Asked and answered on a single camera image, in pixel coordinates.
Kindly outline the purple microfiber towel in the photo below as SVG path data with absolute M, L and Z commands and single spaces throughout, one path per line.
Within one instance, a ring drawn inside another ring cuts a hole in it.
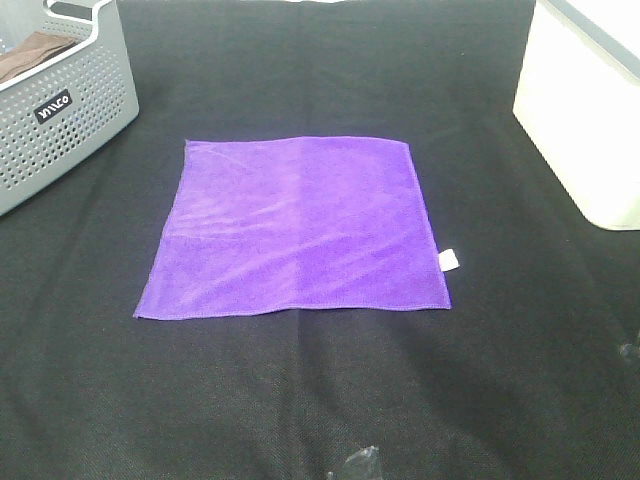
M 287 309 L 450 309 L 401 141 L 189 140 L 139 318 Z

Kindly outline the grey perforated plastic basket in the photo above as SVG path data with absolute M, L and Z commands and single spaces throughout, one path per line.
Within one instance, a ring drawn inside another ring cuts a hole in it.
M 1 211 L 7 213 L 81 163 L 139 113 L 114 1 L 75 2 L 89 18 L 56 13 L 51 1 L 1 4 L 1 51 L 37 31 L 71 36 L 69 50 L 1 85 Z

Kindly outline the brown folded towel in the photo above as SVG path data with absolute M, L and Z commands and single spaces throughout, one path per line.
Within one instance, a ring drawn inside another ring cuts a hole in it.
M 1 55 L 1 82 L 9 81 L 18 75 L 44 63 L 77 43 L 71 36 L 34 32 L 19 46 Z

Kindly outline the black table cloth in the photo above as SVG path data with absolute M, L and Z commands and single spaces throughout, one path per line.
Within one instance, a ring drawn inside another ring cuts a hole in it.
M 1 220 L 5 479 L 635 479 L 639 236 L 513 117 L 530 1 L 122 1 L 136 121 Z M 184 142 L 408 143 L 449 311 L 137 320 Z

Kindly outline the white plastic bin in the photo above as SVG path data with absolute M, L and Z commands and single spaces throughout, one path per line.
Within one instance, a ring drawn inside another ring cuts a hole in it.
M 589 222 L 638 229 L 638 2 L 536 2 L 513 113 Z

